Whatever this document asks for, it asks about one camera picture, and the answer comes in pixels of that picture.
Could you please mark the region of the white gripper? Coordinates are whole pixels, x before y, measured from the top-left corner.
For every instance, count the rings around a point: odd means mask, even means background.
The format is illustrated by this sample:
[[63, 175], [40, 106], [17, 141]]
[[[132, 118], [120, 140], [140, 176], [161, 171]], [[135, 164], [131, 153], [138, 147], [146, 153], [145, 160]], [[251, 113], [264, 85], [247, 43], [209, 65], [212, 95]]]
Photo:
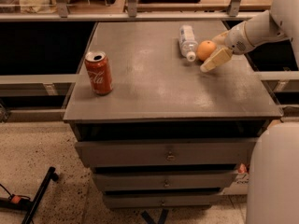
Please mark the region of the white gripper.
[[241, 55], [249, 52], [251, 44], [245, 33], [245, 22], [234, 26], [231, 30], [223, 32], [212, 38], [212, 41], [220, 46], [226, 46], [216, 49], [200, 66], [202, 72], [206, 73], [220, 65], [229, 62], [233, 54]]

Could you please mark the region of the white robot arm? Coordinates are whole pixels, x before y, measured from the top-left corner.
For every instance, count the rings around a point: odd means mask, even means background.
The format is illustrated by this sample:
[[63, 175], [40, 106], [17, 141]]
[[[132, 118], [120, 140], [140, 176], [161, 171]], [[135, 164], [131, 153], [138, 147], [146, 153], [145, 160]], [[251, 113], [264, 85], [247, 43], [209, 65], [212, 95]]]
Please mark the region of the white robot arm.
[[[266, 43], [291, 42], [299, 59], [299, 0], [273, 0], [266, 11], [216, 35], [201, 65], [209, 72]], [[246, 224], [299, 224], [299, 124], [283, 122], [257, 139], [249, 164]]]

